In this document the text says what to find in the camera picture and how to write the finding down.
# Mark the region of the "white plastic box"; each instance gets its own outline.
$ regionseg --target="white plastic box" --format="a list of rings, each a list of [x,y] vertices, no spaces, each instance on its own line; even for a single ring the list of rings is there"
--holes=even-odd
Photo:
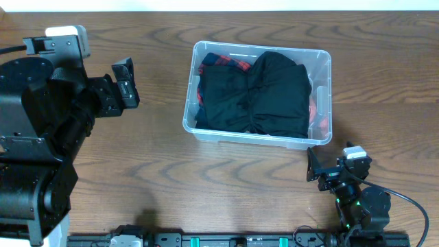
[[[312,86],[310,99],[314,100],[317,108],[315,121],[309,124],[308,139],[195,128],[197,123],[195,116],[200,108],[197,99],[197,87],[200,82],[198,67],[204,57],[209,52],[213,52],[254,64],[256,59],[265,51],[279,52],[292,59],[296,64],[304,64],[307,68],[309,82]],[[232,141],[305,150],[315,145],[327,144],[331,140],[331,102],[331,56],[326,51],[200,41],[193,47],[183,127],[200,141]]]

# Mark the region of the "white panel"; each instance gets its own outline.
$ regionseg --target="white panel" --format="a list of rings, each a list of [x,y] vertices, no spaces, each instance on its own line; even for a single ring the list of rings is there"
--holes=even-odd
[[[6,12],[439,10],[439,0],[0,0]]]

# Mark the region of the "table top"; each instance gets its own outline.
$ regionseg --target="table top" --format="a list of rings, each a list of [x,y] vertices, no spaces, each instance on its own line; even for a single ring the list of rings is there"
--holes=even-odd
[[[71,233],[121,224],[196,232],[287,232],[338,227],[334,196],[307,183],[305,151],[203,143],[182,127],[199,40],[324,49],[332,56],[333,139],[374,159],[368,180],[423,205],[426,246],[439,244],[439,19],[437,12],[125,12],[0,14],[0,45],[83,25],[90,77],[131,56],[141,97],[122,117],[97,119],[74,164]],[[5,62],[24,53],[0,57]],[[420,211],[392,197],[388,231],[415,245]]]

